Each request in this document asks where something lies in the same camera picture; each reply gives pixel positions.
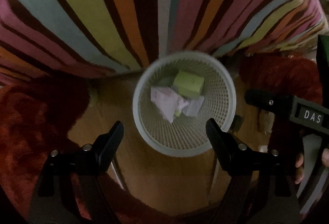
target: green sponge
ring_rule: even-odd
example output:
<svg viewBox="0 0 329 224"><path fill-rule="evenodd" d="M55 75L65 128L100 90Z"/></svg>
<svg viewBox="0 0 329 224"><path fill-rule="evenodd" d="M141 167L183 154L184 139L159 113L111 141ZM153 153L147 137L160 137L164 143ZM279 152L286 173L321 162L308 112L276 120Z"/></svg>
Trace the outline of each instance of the green sponge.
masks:
<svg viewBox="0 0 329 224"><path fill-rule="evenodd" d="M204 77L185 71L179 71L173 86L178 90L179 95L197 99L201 95L204 82Z"/></svg>

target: finger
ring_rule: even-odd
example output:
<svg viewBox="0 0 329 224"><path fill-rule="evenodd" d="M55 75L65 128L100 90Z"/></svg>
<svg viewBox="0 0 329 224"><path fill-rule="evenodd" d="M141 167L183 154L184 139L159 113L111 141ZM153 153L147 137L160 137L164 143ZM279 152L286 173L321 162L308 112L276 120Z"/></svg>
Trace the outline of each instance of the finger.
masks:
<svg viewBox="0 0 329 224"><path fill-rule="evenodd" d="M329 149L325 148L322 153L322 163L325 167L329 167Z"/></svg>
<svg viewBox="0 0 329 224"><path fill-rule="evenodd" d="M296 179L295 184L299 184L304 178L304 168L299 167L296 169Z"/></svg>
<svg viewBox="0 0 329 224"><path fill-rule="evenodd" d="M296 156L296 168L299 168L304 163L304 155L302 153L299 153Z"/></svg>

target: striped fabric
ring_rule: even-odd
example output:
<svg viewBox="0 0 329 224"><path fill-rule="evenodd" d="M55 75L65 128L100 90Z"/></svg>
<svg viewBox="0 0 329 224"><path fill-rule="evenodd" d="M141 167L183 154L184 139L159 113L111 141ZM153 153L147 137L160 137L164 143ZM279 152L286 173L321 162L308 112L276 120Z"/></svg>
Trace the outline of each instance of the striped fabric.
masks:
<svg viewBox="0 0 329 224"><path fill-rule="evenodd" d="M327 26L319 0L0 0L0 84L104 77L181 50L291 50Z"/></svg>

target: white lettering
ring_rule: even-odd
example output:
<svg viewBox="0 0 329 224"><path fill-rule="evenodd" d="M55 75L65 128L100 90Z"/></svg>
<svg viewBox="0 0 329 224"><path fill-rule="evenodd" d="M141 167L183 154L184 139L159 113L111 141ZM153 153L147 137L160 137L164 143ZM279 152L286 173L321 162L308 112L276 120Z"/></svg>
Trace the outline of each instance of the white lettering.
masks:
<svg viewBox="0 0 329 224"><path fill-rule="evenodd" d="M304 116L304 118L308 119L309 115L310 115L310 111L306 110L306 111L305 111L305 116Z"/></svg>

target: basket rim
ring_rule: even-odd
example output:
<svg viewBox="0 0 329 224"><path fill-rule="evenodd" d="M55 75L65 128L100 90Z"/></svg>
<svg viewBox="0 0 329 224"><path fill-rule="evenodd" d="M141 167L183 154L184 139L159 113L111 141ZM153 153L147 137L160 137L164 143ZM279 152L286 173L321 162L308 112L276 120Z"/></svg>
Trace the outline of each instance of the basket rim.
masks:
<svg viewBox="0 0 329 224"><path fill-rule="evenodd" d="M153 72L160 66L163 66L164 64L170 63L174 60L181 59L181 58L191 58L195 60L200 61L206 61L207 64L211 65L223 78L227 90L228 90L228 96L229 96L229 106L228 106L228 114L226 116L226 119L221 126L222 131L227 132L232 124L235 111L236 111L236 90L233 83L233 80L231 78L231 75L227 71L227 69L223 66L221 62L219 62L217 59L215 59L213 56L208 55L206 53L198 52L198 51L181 51L177 52L171 55L168 55L166 57L163 57L161 59L156 60L153 62L142 74L141 78L139 79L137 86L134 91L134 97L133 97L133 116L134 121L137 127L138 132L142 136L142 138L145 140L145 142L150 145L154 150L168 155L172 157L192 157L199 154L202 154L206 152L207 150L211 149L212 146L209 141L204 143L203 145L200 145L195 148L191 149L172 149L170 147L167 147L165 145L162 145L158 141L156 141L148 132L147 129L144 126L144 123L140 117L140 108L139 108L139 99L141 96L141 90L144 87L144 84L149 79L149 77L153 74Z"/></svg>

